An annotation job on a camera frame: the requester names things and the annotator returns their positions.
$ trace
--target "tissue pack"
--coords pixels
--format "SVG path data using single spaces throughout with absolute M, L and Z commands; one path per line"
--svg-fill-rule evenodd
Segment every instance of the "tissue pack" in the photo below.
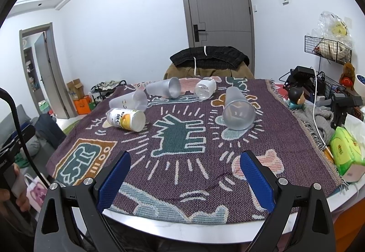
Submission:
M 339 174 L 346 182 L 356 182 L 365 173 L 365 160 L 356 140 L 349 132 L 337 127 L 330 141 L 331 152 Z

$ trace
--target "figurine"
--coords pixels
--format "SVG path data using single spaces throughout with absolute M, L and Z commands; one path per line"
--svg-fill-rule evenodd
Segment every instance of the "figurine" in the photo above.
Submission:
M 301 87 L 292 87 L 288 91 L 289 97 L 289 108 L 290 110 L 296 110 L 302 108 L 305 98 L 304 98 L 304 91 Z
M 344 64 L 344 72 L 341 74 L 339 83 L 344 87 L 354 90 L 355 68 L 351 63 Z

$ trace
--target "pink bag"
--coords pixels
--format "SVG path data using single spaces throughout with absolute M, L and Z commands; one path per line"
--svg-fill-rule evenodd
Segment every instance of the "pink bag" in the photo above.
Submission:
M 44 198 L 46 197 L 47 187 L 45 187 L 45 185 L 42 183 L 38 176 L 33 179 L 29 174 L 25 174 L 24 179 L 27 185 L 27 198 L 29 199 L 30 205 L 37 212 L 40 212 Z

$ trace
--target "door frame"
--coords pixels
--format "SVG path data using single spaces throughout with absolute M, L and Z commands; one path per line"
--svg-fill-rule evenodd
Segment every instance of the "door frame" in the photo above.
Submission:
M 184 12 L 185 12 L 185 21 L 186 21 L 186 29 L 188 33 L 188 42 L 189 47 L 194 47 L 194 34 L 193 34 L 193 27 L 191 21 L 191 13 L 190 13 L 190 5 L 189 0 L 182 0 L 184 3 Z M 255 75 L 255 30 L 254 30 L 254 23 L 253 23 L 253 10 L 252 10 L 252 3 L 249 0 L 249 11 L 250 11 L 250 21 L 251 21 L 251 37 L 252 37 L 252 74 Z
M 63 107 L 65 107 L 65 112 L 66 112 L 66 114 L 68 114 L 68 117 L 69 118 L 76 117 L 76 116 L 78 116 L 78 114 L 76 113 L 74 104 L 73 104 L 73 102 L 71 101 L 71 98 L 68 95 L 68 90 L 66 88 L 65 81 L 63 80 L 60 64 L 58 62 L 56 46 L 55 46 L 55 43 L 54 43 L 52 23 L 45 24 L 45 25 L 40 25 L 40 26 L 36 26 L 36 27 L 32 27 L 32 28 L 29 28 L 29 29 L 19 31 L 19 43 L 20 43 L 19 45 L 20 45 L 20 49 L 21 49 L 21 62 L 23 64 L 24 75 L 26 76 L 26 79 L 27 79 L 28 73 L 27 73 L 27 66 L 26 66 L 25 57 L 24 57 L 23 38 L 27 37 L 27 36 L 30 36 L 30 35 L 33 35 L 33 34 L 41 33 L 41 32 L 46 33 L 47 51 L 49 53 L 49 56 L 52 56 L 52 60 L 51 60 L 51 63 L 50 63 L 51 64 L 51 70 L 52 70 L 52 73 L 53 73 L 53 76 L 54 76 L 55 88 L 58 91 L 60 101 L 61 101 L 61 103 L 63 103 Z M 32 92 L 32 88 L 31 88 L 29 80 L 27 80 L 27 85 L 28 85 L 28 88 L 29 88 L 30 95 L 32 96 L 34 105 L 35 105 L 38 113 L 41 114 L 41 110 L 38 106 L 38 102 L 37 102 L 37 100 L 34 96 L 34 93 Z

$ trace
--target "patterned tablecloth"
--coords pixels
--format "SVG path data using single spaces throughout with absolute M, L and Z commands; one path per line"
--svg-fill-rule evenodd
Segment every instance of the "patterned tablecloth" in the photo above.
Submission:
M 291 183 L 322 185 L 330 195 L 340 184 L 336 170 L 318 150 L 304 125 L 285 107 L 270 81 L 214 78 L 217 91 L 200 102 L 191 93 L 199 79 L 181 79 L 185 95 L 149 96 L 142 132 L 111 127 L 109 99 L 82 119 L 47 164 L 65 185 L 94 177 L 119 151 L 132 166 L 112 210 L 157 220 L 225 224 L 263 219 L 242 171 L 240 153 L 252 150 L 260 162 Z M 111 98 L 145 89 L 119 87 Z M 222 111 L 227 87 L 237 86 L 256 109 L 254 128 L 232 131 Z

